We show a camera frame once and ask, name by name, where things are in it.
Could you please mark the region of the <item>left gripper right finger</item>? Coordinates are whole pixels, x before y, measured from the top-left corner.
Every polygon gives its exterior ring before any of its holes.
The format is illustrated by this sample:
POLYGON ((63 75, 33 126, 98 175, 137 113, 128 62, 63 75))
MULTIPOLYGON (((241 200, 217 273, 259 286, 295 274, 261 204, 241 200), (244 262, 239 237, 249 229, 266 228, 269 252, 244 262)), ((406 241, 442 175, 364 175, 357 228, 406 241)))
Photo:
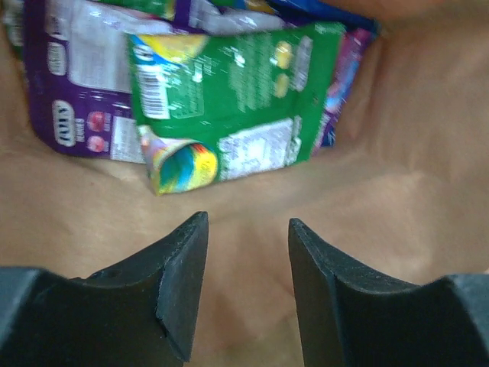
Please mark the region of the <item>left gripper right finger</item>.
POLYGON ((307 366, 486 366, 488 276, 416 285, 379 272, 291 219, 296 314, 307 366))

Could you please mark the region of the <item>brown red paper bag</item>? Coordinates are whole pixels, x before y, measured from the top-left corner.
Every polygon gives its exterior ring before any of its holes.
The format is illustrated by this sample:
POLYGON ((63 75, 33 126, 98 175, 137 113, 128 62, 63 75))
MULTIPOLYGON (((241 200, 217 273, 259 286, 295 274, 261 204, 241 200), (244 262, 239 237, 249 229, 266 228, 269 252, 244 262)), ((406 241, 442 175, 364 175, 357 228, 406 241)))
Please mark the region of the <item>brown red paper bag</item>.
POLYGON ((411 283, 488 270, 488 3, 340 1, 376 18, 333 148, 306 163, 155 196, 145 167, 58 154, 32 132, 1 39, 1 263, 85 278, 194 212, 209 250, 193 366, 303 363, 287 245, 299 218, 411 283))

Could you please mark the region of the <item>green snack packet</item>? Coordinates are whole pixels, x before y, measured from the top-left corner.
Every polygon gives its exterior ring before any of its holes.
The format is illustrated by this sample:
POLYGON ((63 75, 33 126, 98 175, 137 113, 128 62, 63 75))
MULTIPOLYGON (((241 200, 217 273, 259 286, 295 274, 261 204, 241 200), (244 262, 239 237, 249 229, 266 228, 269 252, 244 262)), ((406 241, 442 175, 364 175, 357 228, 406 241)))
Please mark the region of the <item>green snack packet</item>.
POLYGON ((345 26, 129 34, 131 107, 157 195, 308 161, 345 26))

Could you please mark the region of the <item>purple Fox's berries bag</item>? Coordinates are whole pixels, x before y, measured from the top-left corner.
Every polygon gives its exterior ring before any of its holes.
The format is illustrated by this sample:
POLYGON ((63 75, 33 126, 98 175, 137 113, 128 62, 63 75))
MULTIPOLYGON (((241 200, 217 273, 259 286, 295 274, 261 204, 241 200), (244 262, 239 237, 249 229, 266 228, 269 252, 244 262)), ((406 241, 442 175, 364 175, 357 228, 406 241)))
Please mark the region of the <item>purple Fox's berries bag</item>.
POLYGON ((320 148, 332 147, 335 144, 336 124, 349 96, 364 52, 373 39, 375 39, 374 33, 363 28, 348 31, 343 37, 332 82, 325 97, 321 128, 314 142, 313 154, 316 154, 320 148))

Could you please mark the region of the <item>purple snack packet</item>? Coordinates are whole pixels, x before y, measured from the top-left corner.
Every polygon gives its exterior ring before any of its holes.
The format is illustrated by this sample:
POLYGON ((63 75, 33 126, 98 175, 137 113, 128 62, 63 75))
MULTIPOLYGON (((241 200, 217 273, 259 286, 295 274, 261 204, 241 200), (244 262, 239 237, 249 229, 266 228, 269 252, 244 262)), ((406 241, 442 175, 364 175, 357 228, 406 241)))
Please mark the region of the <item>purple snack packet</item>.
POLYGON ((31 124, 61 154, 143 163, 131 113, 128 33, 169 23, 93 1, 26 1, 24 65, 31 124))

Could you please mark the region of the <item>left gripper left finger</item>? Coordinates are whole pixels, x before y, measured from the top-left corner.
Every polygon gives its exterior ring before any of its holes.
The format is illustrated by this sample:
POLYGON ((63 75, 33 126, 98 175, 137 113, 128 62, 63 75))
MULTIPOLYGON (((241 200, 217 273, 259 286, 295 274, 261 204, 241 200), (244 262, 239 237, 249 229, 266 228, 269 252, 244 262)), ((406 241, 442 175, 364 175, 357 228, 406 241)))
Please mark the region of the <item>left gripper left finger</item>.
POLYGON ((182 366, 190 360, 209 217, 88 278, 1 269, 3 366, 182 366))

